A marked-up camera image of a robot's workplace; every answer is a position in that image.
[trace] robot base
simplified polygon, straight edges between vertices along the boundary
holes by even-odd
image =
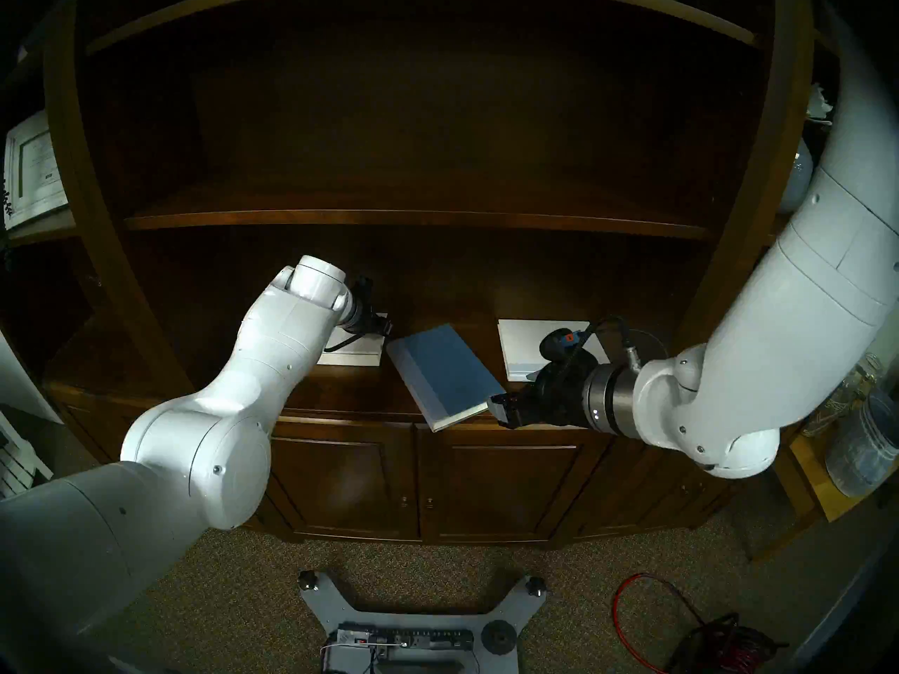
[[[518,637],[546,601],[546,585],[542,579],[530,575],[521,578],[493,611],[467,616],[357,611],[325,573],[300,573],[299,588],[303,601],[329,637],[346,624],[373,627],[378,631],[461,631],[474,636],[473,645],[467,649],[332,643],[323,659],[326,663],[324,671],[353,674],[368,674],[369,665],[372,674],[517,674]],[[373,650],[377,657],[372,662]]]

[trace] wooden table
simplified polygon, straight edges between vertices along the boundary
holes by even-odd
[[[825,456],[839,424],[830,426],[817,437],[804,437],[798,433],[799,429],[800,426],[794,425],[781,430],[780,452],[774,461],[774,472],[796,512],[796,523],[753,556],[753,563],[763,563],[818,521],[838,520],[867,498],[867,495],[855,498],[843,495],[827,473]],[[893,465],[890,475],[898,465]]]

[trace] wire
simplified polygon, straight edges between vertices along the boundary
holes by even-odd
[[[621,630],[621,624],[618,622],[618,600],[621,593],[628,585],[637,580],[655,580],[661,582],[671,593],[684,603],[690,613],[696,618],[700,624],[688,634],[687,638],[681,641],[681,646],[671,658],[665,669],[659,669],[655,665],[650,664],[634,649],[624,636]],[[635,660],[640,662],[647,669],[658,672],[658,674],[668,674],[673,666],[677,663],[681,654],[681,649],[685,642],[695,634],[701,634],[705,645],[705,656],[710,657],[712,661],[703,661],[701,664],[706,669],[714,669],[716,671],[728,671],[733,674],[753,674],[759,666],[777,653],[782,647],[787,647],[785,642],[774,642],[767,635],[760,633],[753,628],[739,626],[739,616],[736,613],[726,614],[714,621],[706,623],[700,612],[698,612],[679,589],[672,585],[669,581],[661,577],[657,577],[651,573],[636,573],[631,575],[618,587],[615,592],[615,598],[612,600],[612,622],[615,624],[615,632],[618,633],[618,640],[624,645],[628,652]]]
[[[621,333],[622,347],[627,348],[632,344],[628,322],[621,318],[621,316],[604,316],[604,318],[601,318],[599,321],[590,321],[590,325],[583,331],[581,339],[575,343],[575,346],[571,348],[571,352],[568,353],[568,357],[565,358],[565,363],[562,365],[562,369],[559,369],[556,379],[552,383],[551,390],[555,390],[559,385],[562,385],[565,381],[565,375],[568,374],[568,369],[571,369],[571,363],[575,361],[577,353],[583,349],[584,344],[586,344],[591,336],[600,330],[600,326],[608,324],[609,322],[618,324],[618,330]]]
[[[323,352],[335,352],[336,350],[340,350],[340,348],[345,348],[347,345],[352,345],[353,343],[355,343],[355,342],[356,342],[359,338],[361,338],[363,335],[365,335],[365,334],[364,334],[364,333],[357,333],[357,334],[355,334],[355,335],[351,335],[351,336],[350,336],[349,338],[347,338],[345,341],[343,341],[343,342],[338,342],[336,345],[334,345],[334,346],[332,346],[332,347],[330,347],[330,348],[325,348],[325,349],[323,350]]]
[[[377,649],[374,647],[369,648],[371,650],[371,659],[369,660],[369,666],[362,670],[362,674],[370,674],[371,668],[375,666],[375,653]]]
[[[658,674],[668,674],[668,672],[666,672],[664,669],[659,669],[658,667],[655,667],[655,665],[650,664],[640,655],[640,653],[638,653],[634,649],[630,642],[628,642],[628,639],[624,636],[624,631],[621,630],[621,624],[618,622],[618,600],[621,598],[621,592],[623,592],[626,587],[628,587],[628,585],[636,582],[637,580],[656,580],[661,582],[686,605],[686,607],[690,610],[690,613],[692,613],[693,616],[695,616],[696,620],[700,622],[700,626],[704,626],[706,622],[702,620],[700,612],[693,608],[693,605],[690,604],[687,598],[684,597],[684,595],[682,595],[674,585],[672,585],[669,581],[662,579],[661,577],[656,577],[655,575],[650,573],[636,573],[628,577],[620,584],[620,586],[618,586],[618,591],[615,592],[615,598],[612,600],[612,623],[615,624],[615,632],[618,633],[618,640],[620,640],[621,644],[628,649],[628,652],[631,653],[633,658],[640,662],[640,664],[642,664],[644,667],[658,672]]]
[[[669,357],[668,348],[665,347],[665,344],[662,342],[662,339],[659,338],[659,336],[657,336],[655,333],[650,333],[649,331],[644,331],[642,328],[631,328],[630,331],[632,333],[644,333],[644,334],[648,335],[650,338],[652,338],[654,341],[659,343],[659,345],[662,347],[662,352],[664,353],[665,358],[668,359],[668,357]]]
[[[322,646],[321,650],[318,651],[318,658],[319,658],[318,670],[321,672],[321,674],[346,674],[346,672],[339,671],[338,669],[325,669],[324,668],[324,651],[327,650],[329,647],[334,647],[333,645],[331,645],[331,643],[334,642],[336,637],[337,637],[336,633],[332,633],[332,634],[328,635],[328,638],[327,638],[327,640],[324,641],[324,645]]]
[[[399,642],[373,642],[371,645],[364,645],[362,642],[333,642],[331,645],[322,645],[322,650],[326,650],[329,647],[403,647],[403,645],[400,645]]]

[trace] metal base plate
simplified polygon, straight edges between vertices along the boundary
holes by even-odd
[[[326,636],[337,630],[342,623],[354,623],[381,628],[403,628],[421,630],[469,630],[475,636],[474,653],[454,650],[408,650],[387,648],[390,664],[409,663],[426,665],[438,662],[457,662],[465,674],[517,674],[518,648],[514,647],[504,655],[495,655],[485,649],[481,641],[481,631],[491,621],[506,621],[520,635],[522,628],[546,601],[546,591],[539,596],[528,594],[527,582],[530,575],[521,578],[512,587],[503,601],[488,614],[432,615],[432,614],[380,614],[373,611],[357,611],[334,586],[326,573],[316,573],[317,584],[313,589],[301,589],[300,596],[316,615]],[[326,669],[362,674],[368,671],[371,652],[368,647],[330,647],[326,654]],[[381,671],[375,664],[375,672]]]

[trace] brown carpet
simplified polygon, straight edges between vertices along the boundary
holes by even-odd
[[[358,608],[430,612],[489,610],[520,575],[540,575],[551,594],[519,647],[520,669],[532,674],[645,671],[610,622],[614,590],[636,571],[673,581],[707,617],[737,610],[747,626],[799,645],[897,512],[866,502],[756,567],[747,550],[776,537],[792,513],[773,475],[745,483],[728,508],[696,531],[624,536],[559,551],[285,544],[242,529],[209,531],[169,574],[98,628],[93,640],[184,672],[311,674],[324,631],[296,586],[297,570],[311,568],[329,571]],[[651,583],[628,591],[621,617],[633,644],[658,664],[693,626],[686,610]],[[787,658],[782,654],[766,670],[780,669]]]

